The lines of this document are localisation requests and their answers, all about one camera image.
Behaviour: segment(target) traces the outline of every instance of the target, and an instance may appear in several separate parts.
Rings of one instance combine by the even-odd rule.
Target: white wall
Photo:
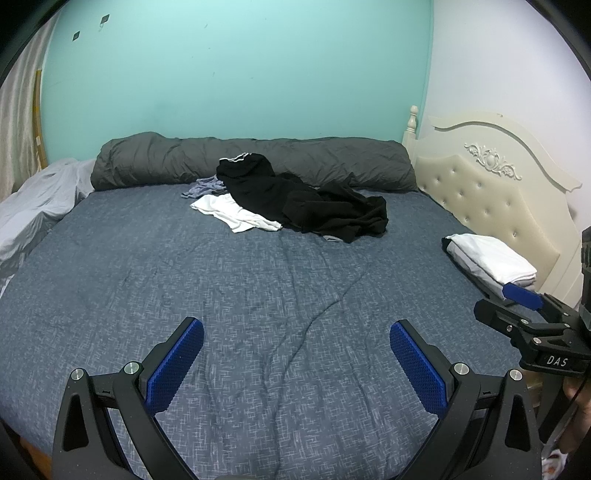
[[[583,187],[567,194],[591,225],[591,81],[556,29],[526,0],[434,0],[428,116],[502,113],[542,143]]]

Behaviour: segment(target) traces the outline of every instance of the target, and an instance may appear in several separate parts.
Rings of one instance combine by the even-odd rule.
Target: curtain
[[[33,135],[33,89],[56,20],[54,15],[35,33],[0,87],[0,202],[40,169]]]

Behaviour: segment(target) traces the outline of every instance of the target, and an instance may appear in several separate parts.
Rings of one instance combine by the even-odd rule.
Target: wooden bed frame
[[[536,290],[570,306],[583,285],[581,233],[566,192],[577,181],[525,128],[499,113],[429,117],[434,132],[417,139],[412,106],[402,144],[420,190],[474,233],[503,240],[538,270]]]

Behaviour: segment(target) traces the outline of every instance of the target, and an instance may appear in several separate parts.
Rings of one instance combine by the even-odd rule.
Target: white bedding
[[[0,203],[0,296],[31,250],[94,190],[94,164],[95,160],[59,160]]]

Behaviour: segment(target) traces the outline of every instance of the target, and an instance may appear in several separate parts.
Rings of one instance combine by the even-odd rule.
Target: carved floral ornament
[[[464,144],[465,149],[471,153],[476,161],[486,168],[488,171],[496,173],[499,177],[505,175],[510,179],[521,180],[523,177],[517,175],[515,166],[507,163],[505,157],[497,153],[496,149],[486,148],[486,146],[479,147],[477,144]]]

